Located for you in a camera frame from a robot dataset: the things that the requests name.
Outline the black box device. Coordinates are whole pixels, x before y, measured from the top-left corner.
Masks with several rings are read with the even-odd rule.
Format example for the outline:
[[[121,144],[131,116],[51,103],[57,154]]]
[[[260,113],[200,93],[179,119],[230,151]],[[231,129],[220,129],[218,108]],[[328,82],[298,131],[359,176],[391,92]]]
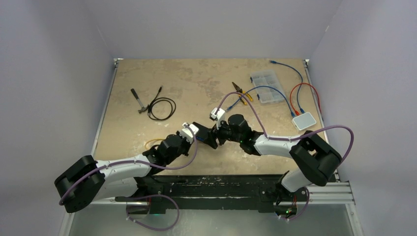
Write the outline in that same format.
[[[215,133],[215,126],[213,128],[205,127],[197,122],[192,122],[198,128],[196,138],[198,141],[210,146],[213,149],[218,148],[217,135]]]

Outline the white network switch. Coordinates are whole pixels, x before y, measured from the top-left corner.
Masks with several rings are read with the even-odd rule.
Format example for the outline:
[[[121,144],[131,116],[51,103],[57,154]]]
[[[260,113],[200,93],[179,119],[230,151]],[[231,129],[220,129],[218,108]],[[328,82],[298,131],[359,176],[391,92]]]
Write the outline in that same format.
[[[296,116],[292,119],[293,126],[298,130],[302,131],[309,127],[312,127],[316,124],[315,118],[311,115],[310,112],[305,112],[299,116]]]

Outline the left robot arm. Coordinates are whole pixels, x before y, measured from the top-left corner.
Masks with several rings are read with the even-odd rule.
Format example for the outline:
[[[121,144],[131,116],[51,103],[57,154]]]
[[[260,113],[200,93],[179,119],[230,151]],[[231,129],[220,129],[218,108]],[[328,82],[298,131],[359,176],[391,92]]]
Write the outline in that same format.
[[[135,178],[170,170],[169,164],[181,155],[187,156],[197,140],[194,133],[180,131],[134,157],[99,161],[91,155],[83,156],[54,181],[60,196],[59,205],[64,206],[66,212],[74,213],[94,200],[109,197],[126,196],[141,201],[147,188],[135,182]]]

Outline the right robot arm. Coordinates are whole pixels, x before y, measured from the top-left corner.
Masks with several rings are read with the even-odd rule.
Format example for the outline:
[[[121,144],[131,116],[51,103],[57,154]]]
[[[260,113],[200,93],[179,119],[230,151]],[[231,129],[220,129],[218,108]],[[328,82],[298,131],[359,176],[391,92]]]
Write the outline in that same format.
[[[311,184],[325,186],[342,162],[341,155],[312,131],[306,131],[304,138],[267,137],[252,130],[241,114],[225,119],[224,115],[211,112],[209,117],[216,122],[210,135],[219,145],[236,142],[249,155],[276,155],[295,161],[297,169],[285,174],[276,187],[282,200],[290,199],[297,190]]]

